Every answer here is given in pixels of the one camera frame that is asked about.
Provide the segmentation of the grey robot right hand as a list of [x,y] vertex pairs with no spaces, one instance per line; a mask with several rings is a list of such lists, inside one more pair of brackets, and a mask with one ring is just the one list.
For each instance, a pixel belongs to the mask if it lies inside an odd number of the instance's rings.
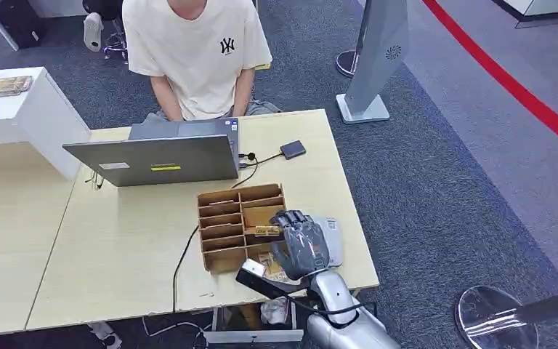
[[273,242],[272,254],[289,279],[297,281],[329,267],[330,254],[323,230],[309,215],[299,210],[282,210],[270,223],[282,231],[284,245]]

